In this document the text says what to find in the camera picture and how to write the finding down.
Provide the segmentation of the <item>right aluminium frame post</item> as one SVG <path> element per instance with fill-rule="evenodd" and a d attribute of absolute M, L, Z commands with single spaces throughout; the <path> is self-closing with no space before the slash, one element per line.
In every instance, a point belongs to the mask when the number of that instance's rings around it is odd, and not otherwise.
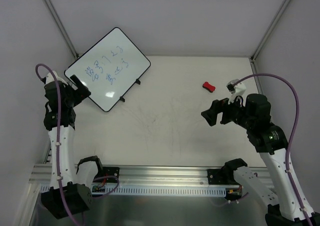
<path fill-rule="evenodd" d="M 270 36 L 272 35 L 273 31 L 275 30 L 277 24 L 280 22 L 283 14 L 285 13 L 286 9 L 289 7 L 292 0 L 283 0 L 280 4 L 279 8 L 277 9 L 275 15 L 273 16 L 270 24 L 268 25 L 265 33 L 263 34 L 261 40 L 259 41 L 257 47 L 255 48 L 254 52 L 252 53 L 250 60 L 254 63 L 261 51 L 263 50 L 265 44 L 269 40 Z"/>

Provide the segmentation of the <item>left aluminium frame post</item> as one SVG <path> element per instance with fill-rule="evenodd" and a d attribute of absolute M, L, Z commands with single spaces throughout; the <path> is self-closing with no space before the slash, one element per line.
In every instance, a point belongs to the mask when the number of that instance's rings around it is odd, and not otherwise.
<path fill-rule="evenodd" d="M 74 59 L 78 59 L 79 53 L 77 52 L 74 44 L 72 43 L 72 40 L 71 40 L 71 38 L 70 38 L 70 36 L 69 36 L 69 34 L 68 34 L 68 32 L 67 32 L 67 30 L 66 30 L 66 28 L 65 28 L 65 26 L 64 26 L 64 24 L 63 24 L 63 22 L 61 20 L 61 18 L 60 18 L 56 8 L 55 8 L 52 0 L 43 0 L 43 3 L 45 5 L 45 7 L 48 9 L 49 14 L 51 15 L 51 17 L 52 17 L 52 19 L 53 19 L 58 31 L 60 32 L 60 34 L 61 34 L 66 46 L 68 47 L 72 57 Z"/>

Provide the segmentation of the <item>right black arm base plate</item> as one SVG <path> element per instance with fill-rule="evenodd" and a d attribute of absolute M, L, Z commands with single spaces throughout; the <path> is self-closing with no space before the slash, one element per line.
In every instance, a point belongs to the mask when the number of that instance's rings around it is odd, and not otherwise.
<path fill-rule="evenodd" d="M 209 185 L 238 185 L 228 170 L 209 168 L 206 172 Z"/>

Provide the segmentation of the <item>aluminium mounting rail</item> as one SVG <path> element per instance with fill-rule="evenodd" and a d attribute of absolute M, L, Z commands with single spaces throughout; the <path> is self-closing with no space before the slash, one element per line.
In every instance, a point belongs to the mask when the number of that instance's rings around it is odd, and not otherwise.
<path fill-rule="evenodd" d="M 114 175 L 119 173 L 121 186 L 173 186 L 173 187 L 197 187 L 197 186 L 214 186 L 209 185 L 209 179 L 213 179 L 220 167 L 205 166 L 141 166 L 141 165 L 104 165 L 107 172 L 119 168 L 113 172 Z M 257 178 L 268 188 L 273 188 L 270 174 L 265 167 L 252 167 L 253 173 L 257 173 Z M 51 179 L 52 165 L 35 164 L 28 183 L 30 184 L 49 184 Z M 217 179 L 214 183 L 223 185 Z"/>

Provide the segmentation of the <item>aluminium frame post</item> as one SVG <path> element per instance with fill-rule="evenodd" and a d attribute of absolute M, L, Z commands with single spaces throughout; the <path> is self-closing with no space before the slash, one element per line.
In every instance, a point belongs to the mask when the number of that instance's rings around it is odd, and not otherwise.
<path fill-rule="evenodd" d="M 277 24 L 280 22 L 283 14 L 285 13 L 286 9 L 289 7 L 292 0 L 283 0 L 280 4 L 279 8 L 277 9 L 275 15 L 273 16 L 270 24 L 268 25 L 265 33 L 263 34 L 261 40 L 259 41 L 257 47 L 255 48 L 254 52 L 252 53 L 250 60 L 254 63 L 261 51 L 263 50 L 265 44 L 269 40 L 270 36 L 272 35 L 273 31 L 275 30 Z"/>
<path fill-rule="evenodd" d="M 63 24 L 63 22 L 61 20 L 61 18 L 60 18 L 56 8 L 55 8 L 52 0 L 43 0 L 43 3 L 45 5 L 45 7 L 48 9 L 49 14 L 51 15 L 51 17 L 52 17 L 52 19 L 53 19 L 58 31 L 60 32 L 60 34 L 61 34 L 66 46 L 68 47 L 72 57 L 74 59 L 78 59 L 79 53 L 77 52 L 74 44 L 72 43 L 72 40 L 71 40 L 71 38 L 70 38 L 70 36 L 69 36 L 69 34 L 68 34 L 68 32 L 67 32 L 67 30 L 66 30 L 66 28 L 65 28 L 65 26 L 64 26 L 64 24 Z"/>

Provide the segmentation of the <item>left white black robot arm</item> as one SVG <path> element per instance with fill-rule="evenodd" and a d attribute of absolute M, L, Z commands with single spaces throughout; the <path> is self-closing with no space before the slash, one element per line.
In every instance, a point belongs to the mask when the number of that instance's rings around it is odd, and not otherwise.
<path fill-rule="evenodd" d="M 89 156 L 74 162 L 75 106 L 91 95 L 89 89 L 73 75 L 73 89 L 56 72 L 49 73 L 44 82 L 44 126 L 51 146 L 51 179 L 49 190 L 41 194 L 42 205 L 56 218 L 63 219 L 88 211 L 93 196 L 91 185 L 104 177 L 98 156 Z"/>

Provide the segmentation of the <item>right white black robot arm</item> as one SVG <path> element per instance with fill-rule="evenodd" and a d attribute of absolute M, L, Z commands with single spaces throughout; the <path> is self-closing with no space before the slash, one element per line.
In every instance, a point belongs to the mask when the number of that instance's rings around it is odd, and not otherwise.
<path fill-rule="evenodd" d="M 212 127 L 218 114 L 222 114 L 222 125 L 233 122 L 246 130 L 249 142 L 268 169 L 275 192 L 261 183 L 241 158 L 227 161 L 213 175 L 213 181 L 244 187 L 249 196 L 266 208 L 265 221 L 269 226 L 318 226 L 320 214 L 305 199 L 291 160 L 286 158 L 289 144 L 283 130 L 271 122 L 267 97 L 253 93 L 244 101 L 245 105 L 240 96 L 234 102 L 228 98 L 214 100 L 201 116 Z"/>

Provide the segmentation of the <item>white whiteboard with black rim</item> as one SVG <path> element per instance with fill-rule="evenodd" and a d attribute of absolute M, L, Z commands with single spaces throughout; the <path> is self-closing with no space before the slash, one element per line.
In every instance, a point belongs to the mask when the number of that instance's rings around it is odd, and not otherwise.
<path fill-rule="evenodd" d="M 89 98 L 109 112 L 150 68 L 150 60 L 119 28 L 115 27 L 88 49 L 65 71 L 88 87 Z"/>

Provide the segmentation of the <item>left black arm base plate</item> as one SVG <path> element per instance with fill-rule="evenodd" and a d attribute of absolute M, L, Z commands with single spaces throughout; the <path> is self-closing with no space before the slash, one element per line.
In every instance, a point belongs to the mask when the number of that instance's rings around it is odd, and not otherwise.
<path fill-rule="evenodd" d="M 102 168 L 103 170 L 98 171 L 93 182 L 99 184 L 116 183 L 115 177 L 119 177 L 120 168 L 115 166 L 103 166 Z"/>

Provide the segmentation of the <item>red and black eraser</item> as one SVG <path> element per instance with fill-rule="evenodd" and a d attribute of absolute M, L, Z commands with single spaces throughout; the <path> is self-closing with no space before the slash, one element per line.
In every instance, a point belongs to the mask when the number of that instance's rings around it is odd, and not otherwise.
<path fill-rule="evenodd" d="M 215 90 L 216 90 L 216 87 L 211 85 L 209 82 L 205 81 L 203 84 L 202 84 L 202 88 L 207 90 L 208 92 L 210 93 L 213 93 Z"/>

